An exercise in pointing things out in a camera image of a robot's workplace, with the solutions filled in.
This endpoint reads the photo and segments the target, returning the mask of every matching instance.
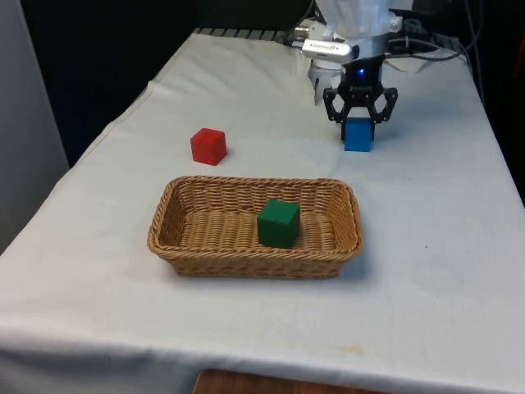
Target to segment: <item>woven basket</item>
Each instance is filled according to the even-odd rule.
[[[291,250],[258,243],[269,199],[301,206]],[[183,276],[336,277],[363,249],[357,201],[343,182],[183,176],[164,191],[148,247]]]

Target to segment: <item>blue cube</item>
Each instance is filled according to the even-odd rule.
[[[370,152],[374,138],[372,119],[350,117],[345,124],[345,151]]]

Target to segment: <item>cube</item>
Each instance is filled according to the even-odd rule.
[[[267,202],[257,216],[259,244],[271,248],[290,249],[300,229],[300,207],[277,199]]]
[[[349,118],[345,124],[345,151],[370,152],[374,139],[374,124],[369,118]]]
[[[190,143],[195,162],[216,166],[226,156],[226,136],[222,131],[201,129]]]

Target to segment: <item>black cable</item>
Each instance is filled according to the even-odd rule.
[[[454,55],[450,55],[450,56],[447,56],[447,57],[426,57],[426,56],[420,56],[420,55],[415,55],[414,54],[414,55],[408,55],[408,56],[394,55],[394,56],[388,56],[388,58],[413,57],[414,59],[426,60],[428,62],[447,62],[447,61],[455,59],[455,58],[457,58],[457,57],[459,57],[461,55],[467,55],[468,51],[472,47],[477,46],[477,41],[479,40],[480,36],[482,35],[483,25],[485,24],[485,12],[483,11],[483,6],[484,6],[483,0],[479,0],[479,5],[480,5],[479,28],[477,30],[476,35],[473,35],[472,42],[465,47],[464,51],[457,52]],[[472,19],[472,15],[470,14],[470,7],[468,7],[468,15],[470,15],[471,19]]]
[[[310,3],[308,4],[308,8],[304,12],[304,14],[299,18],[297,23],[295,23],[295,25],[293,25],[292,28],[285,33],[285,36],[282,38],[282,44],[291,46],[291,44],[294,42],[295,29],[301,24],[302,21],[308,18],[308,15],[310,15],[310,12],[312,12],[312,8],[314,5],[315,5],[315,0],[310,0]],[[281,39],[276,37],[276,41],[280,42]]]

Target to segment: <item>table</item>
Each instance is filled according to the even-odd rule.
[[[394,116],[346,153],[300,53],[192,35],[0,258],[2,392],[190,392],[203,369],[525,392],[525,214],[468,69],[384,68]],[[217,167],[191,160],[204,126]],[[365,252],[334,280],[177,277],[146,235],[193,174],[346,181]]]

